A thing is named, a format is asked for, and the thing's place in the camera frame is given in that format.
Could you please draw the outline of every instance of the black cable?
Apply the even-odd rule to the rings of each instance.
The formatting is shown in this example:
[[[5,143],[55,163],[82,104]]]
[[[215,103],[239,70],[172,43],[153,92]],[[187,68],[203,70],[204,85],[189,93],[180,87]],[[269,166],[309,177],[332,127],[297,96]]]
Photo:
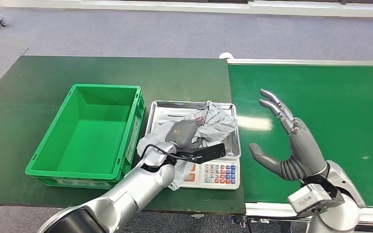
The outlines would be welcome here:
[[[250,225],[250,220],[247,219],[247,225],[248,225],[248,230],[250,231],[250,233],[252,233],[252,229],[251,229],[251,225]]]
[[[148,144],[148,145],[145,147],[145,149],[144,149],[144,151],[143,151],[143,153],[142,153],[142,155],[141,155],[141,159],[144,157],[145,153],[147,152],[147,148],[148,148],[148,147],[153,147],[153,148],[157,149],[158,151],[164,153],[165,155],[167,155],[167,156],[169,156],[169,157],[172,157],[172,158],[175,158],[175,159],[193,159],[193,158],[202,157],[201,155],[194,155],[194,156],[190,156],[190,157],[179,157],[179,156],[176,156],[176,155],[173,155],[173,154],[170,154],[170,153],[164,151],[163,149],[159,148],[157,145],[154,145],[154,144]]]

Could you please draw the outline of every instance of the green tabletop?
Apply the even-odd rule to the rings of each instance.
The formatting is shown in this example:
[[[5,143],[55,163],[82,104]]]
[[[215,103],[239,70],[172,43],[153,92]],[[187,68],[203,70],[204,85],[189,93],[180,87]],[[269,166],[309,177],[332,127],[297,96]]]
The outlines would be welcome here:
[[[285,160],[288,137],[258,104],[259,90],[274,92],[309,127],[325,159],[338,163],[367,206],[373,206],[373,66],[228,65],[241,140],[246,201],[287,202],[299,188],[257,164],[248,144]]]
[[[141,135],[154,100],[231,102],[225,60],[21,56],[0,80],[0,205],[66,207],[105,192],[48,187],[24,174],[75,83],[141,86],[147,105]],[[146,210],[243,214],[243,189],[165,189]]]

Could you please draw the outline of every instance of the robotic arm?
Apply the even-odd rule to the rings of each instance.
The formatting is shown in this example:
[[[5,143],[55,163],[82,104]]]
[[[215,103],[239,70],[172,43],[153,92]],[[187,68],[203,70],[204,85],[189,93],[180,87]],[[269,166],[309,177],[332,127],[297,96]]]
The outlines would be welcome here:
[[[299,180],[302,188],[287,200],[298,217],[312,216],[307,233],[352,233],[359,220],[364,200],[344,170],[335,162],[325,161],[308,127],[272,92],[261,89],[268,108],[281,122],[289,137],[291,156],[279,161],[249,145],[252,157],[266,169],[286,181]]]
[[[114,188],[82,205],[56,213],[38,230],[39,233],[114,233],[140,212],[175,177],[177,160],[197,164],[225,156],[219,143],[198,148],[191,143],[199,121],[176,122],[165,142],[149,144],[141,161]],[[146,153],[148,147],[153,149]]]

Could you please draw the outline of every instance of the robotic hand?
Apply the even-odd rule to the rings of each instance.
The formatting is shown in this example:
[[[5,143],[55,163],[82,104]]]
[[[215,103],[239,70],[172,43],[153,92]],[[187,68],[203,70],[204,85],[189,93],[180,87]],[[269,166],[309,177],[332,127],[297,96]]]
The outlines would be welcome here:
[[[325,161],[308,127],[272,92],[261,89],[268,108],[281,122],[289,137],[291,156],[279,161],[255,143],[249,145],[252,157],[286,181],[300,180],[302,188],[287,200],[298,217],[312,216],[307,233],[352,233],[359,220],[364,200],[344,170]]]
[[[140,212],[175,177],[177,160],[197,164],[225,156],[223,143],[198,148],[191,143],[199,121],[174,124],[165,142],[146,146],[141,161],[114,188],[82,205],[56,213],[39,233],[114,233]],[[153,149],[146,154],[148,147]]]

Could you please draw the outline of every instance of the weighing scale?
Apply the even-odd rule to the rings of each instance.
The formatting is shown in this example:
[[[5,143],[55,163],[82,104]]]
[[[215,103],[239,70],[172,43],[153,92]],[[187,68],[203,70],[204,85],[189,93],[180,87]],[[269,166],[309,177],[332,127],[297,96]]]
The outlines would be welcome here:
[[[237,118],[235,105],[232,103],[215,103],[224,112]],[[205,102],[154,101],[148,117],[145,135],[167,121],[180,121],[184,116],[203,108]],[[238,125],[223,141],[226,155],[220,159],[204,164],[194,164],[181,187],[237,189],[240,183],[241,146],[239,143]]]

